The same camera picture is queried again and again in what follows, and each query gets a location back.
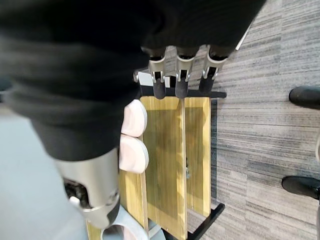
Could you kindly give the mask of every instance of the black metal frame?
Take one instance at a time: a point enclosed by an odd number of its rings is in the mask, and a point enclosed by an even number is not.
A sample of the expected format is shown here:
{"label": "black metal frame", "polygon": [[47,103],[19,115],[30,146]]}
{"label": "black metal frame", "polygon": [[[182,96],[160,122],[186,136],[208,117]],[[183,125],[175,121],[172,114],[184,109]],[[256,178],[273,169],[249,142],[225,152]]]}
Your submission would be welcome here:
{"label": "black metal frame", "polygon": [[[166,87],[165,90],[166,90],[167,97],[175,97],[176,96],[174,87]],[[142,92],[141,96],[139,96],[139,97],[154,96],[154,88],[152,86],[141,85],[141,92]],[[224,99],[227,97],[227,93],[223,92],[223,91],[211,91],[208,94],[202,94],[198,90],[189,89],[186,97],[187,98],[188,97],[193,97],[193,98],[209,97],[212,99],[215,99],[215,98]]]}
{"label": "black metal frame", "polygon": [[215,209],[211,209],[210,215],[200,224],[200,226],[193,232],[188,231],[187,240],[199,240],[210,226],[217,220],[219,215],[225,210],[226,205],[220,203]]}

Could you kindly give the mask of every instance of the robotic finger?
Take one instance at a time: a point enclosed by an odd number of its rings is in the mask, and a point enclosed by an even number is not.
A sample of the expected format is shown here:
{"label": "robotic finger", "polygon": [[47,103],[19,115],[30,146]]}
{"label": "robotic finger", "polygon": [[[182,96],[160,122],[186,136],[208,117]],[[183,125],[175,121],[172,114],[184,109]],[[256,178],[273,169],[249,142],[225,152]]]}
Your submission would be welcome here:
{"label": "robotic finger", "polygon": [[191,73],[191,68],[195,56],[198,51],[198,47],[192,48],[176,48],[176,83],[175,83],[175,95],[184,99],[188,94],[188,83]]}
{"label": "robotic finger", "polygon": [[210,46],[210,49],[204,58],[202,77],[199,84],[199,91],[201,93],[208,94],[211,92],[217,74],[222,69],[222,66],[227,59],[227,56],[216,55],[213,48]]}

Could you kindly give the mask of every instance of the gray carpet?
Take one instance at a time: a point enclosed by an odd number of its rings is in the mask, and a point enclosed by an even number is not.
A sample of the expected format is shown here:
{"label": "gray carpet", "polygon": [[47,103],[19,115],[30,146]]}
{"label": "gray carpet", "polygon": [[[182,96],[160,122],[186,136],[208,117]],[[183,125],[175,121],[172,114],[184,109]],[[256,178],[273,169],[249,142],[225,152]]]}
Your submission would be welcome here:
{"label": "gray carpet", "polygon": [[[300,85],[320,86],[320,1],[269,0],[214,84],[228,95],[218,101],[217,131],[212,128],[212,206],[218,201],[226,209],[203,239],[316,239],[318,201],[281,187],[287,175],[320,179],[320,111],[288,101]],[[190,213],[188,219],[192,231],[202,218]]]}

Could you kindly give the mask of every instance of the silver metal joint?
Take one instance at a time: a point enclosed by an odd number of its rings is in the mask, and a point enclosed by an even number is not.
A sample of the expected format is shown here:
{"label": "silver metal joint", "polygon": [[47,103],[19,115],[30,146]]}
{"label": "silver metal joint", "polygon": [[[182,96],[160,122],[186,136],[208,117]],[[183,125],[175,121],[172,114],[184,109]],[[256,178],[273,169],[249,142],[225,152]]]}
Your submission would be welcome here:
{"label": "silver metal joint", "polygon": [[194,59],[195,57],[183,59],[178,55],[176,56],[176,80],[178,82],[181,82],[181,80],[189,81]]}
{"label": "silver metal joint", "polygon": [[55,164],[63,178],[69,202],[97,228],[112,225],[118,215],[118,149],[88,160]]}
{"label": "silver metal joint", "polygon": [[165,82],[165,59],[166,57],[160,60],[149,60],[148,67],[153,83],[156,83],[157,80],[160,80],[161,83]]}
{"label": "silver metal joint", "polygon": [[202,71],[202,76],[204,79],[208,78],[208,73],[210,68],[214,69],[214,74],[212,74],[212,79],[214,80],[218,74],[218,72],[222,69],[222,66],[224,63],[227,61],[227,57],[223,60],[213,60],[209,52],[206,54],[206,58],[204,59],[204,65],[203,65],[203,71]]}

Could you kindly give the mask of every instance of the black sleeve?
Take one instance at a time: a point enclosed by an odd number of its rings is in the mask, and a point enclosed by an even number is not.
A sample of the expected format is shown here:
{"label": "black sleeve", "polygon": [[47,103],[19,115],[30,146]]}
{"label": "black sleeve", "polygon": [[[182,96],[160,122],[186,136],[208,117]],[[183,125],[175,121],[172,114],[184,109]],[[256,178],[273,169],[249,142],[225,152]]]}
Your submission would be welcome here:
{"label": "black sleeve", "polygon": [[146,34],[158,27],[147,1],[8,0],[0,4],[4,97],[31,119],[46,151],[67,161],[119,145],[124,107],[146,67]]}
{"label": "black sleeve", "polygon": [[119,145],[138,93],[141,46],[215,46],[228,56],[265,0],[2,0],[0,77],[54,158],[80,161]]}

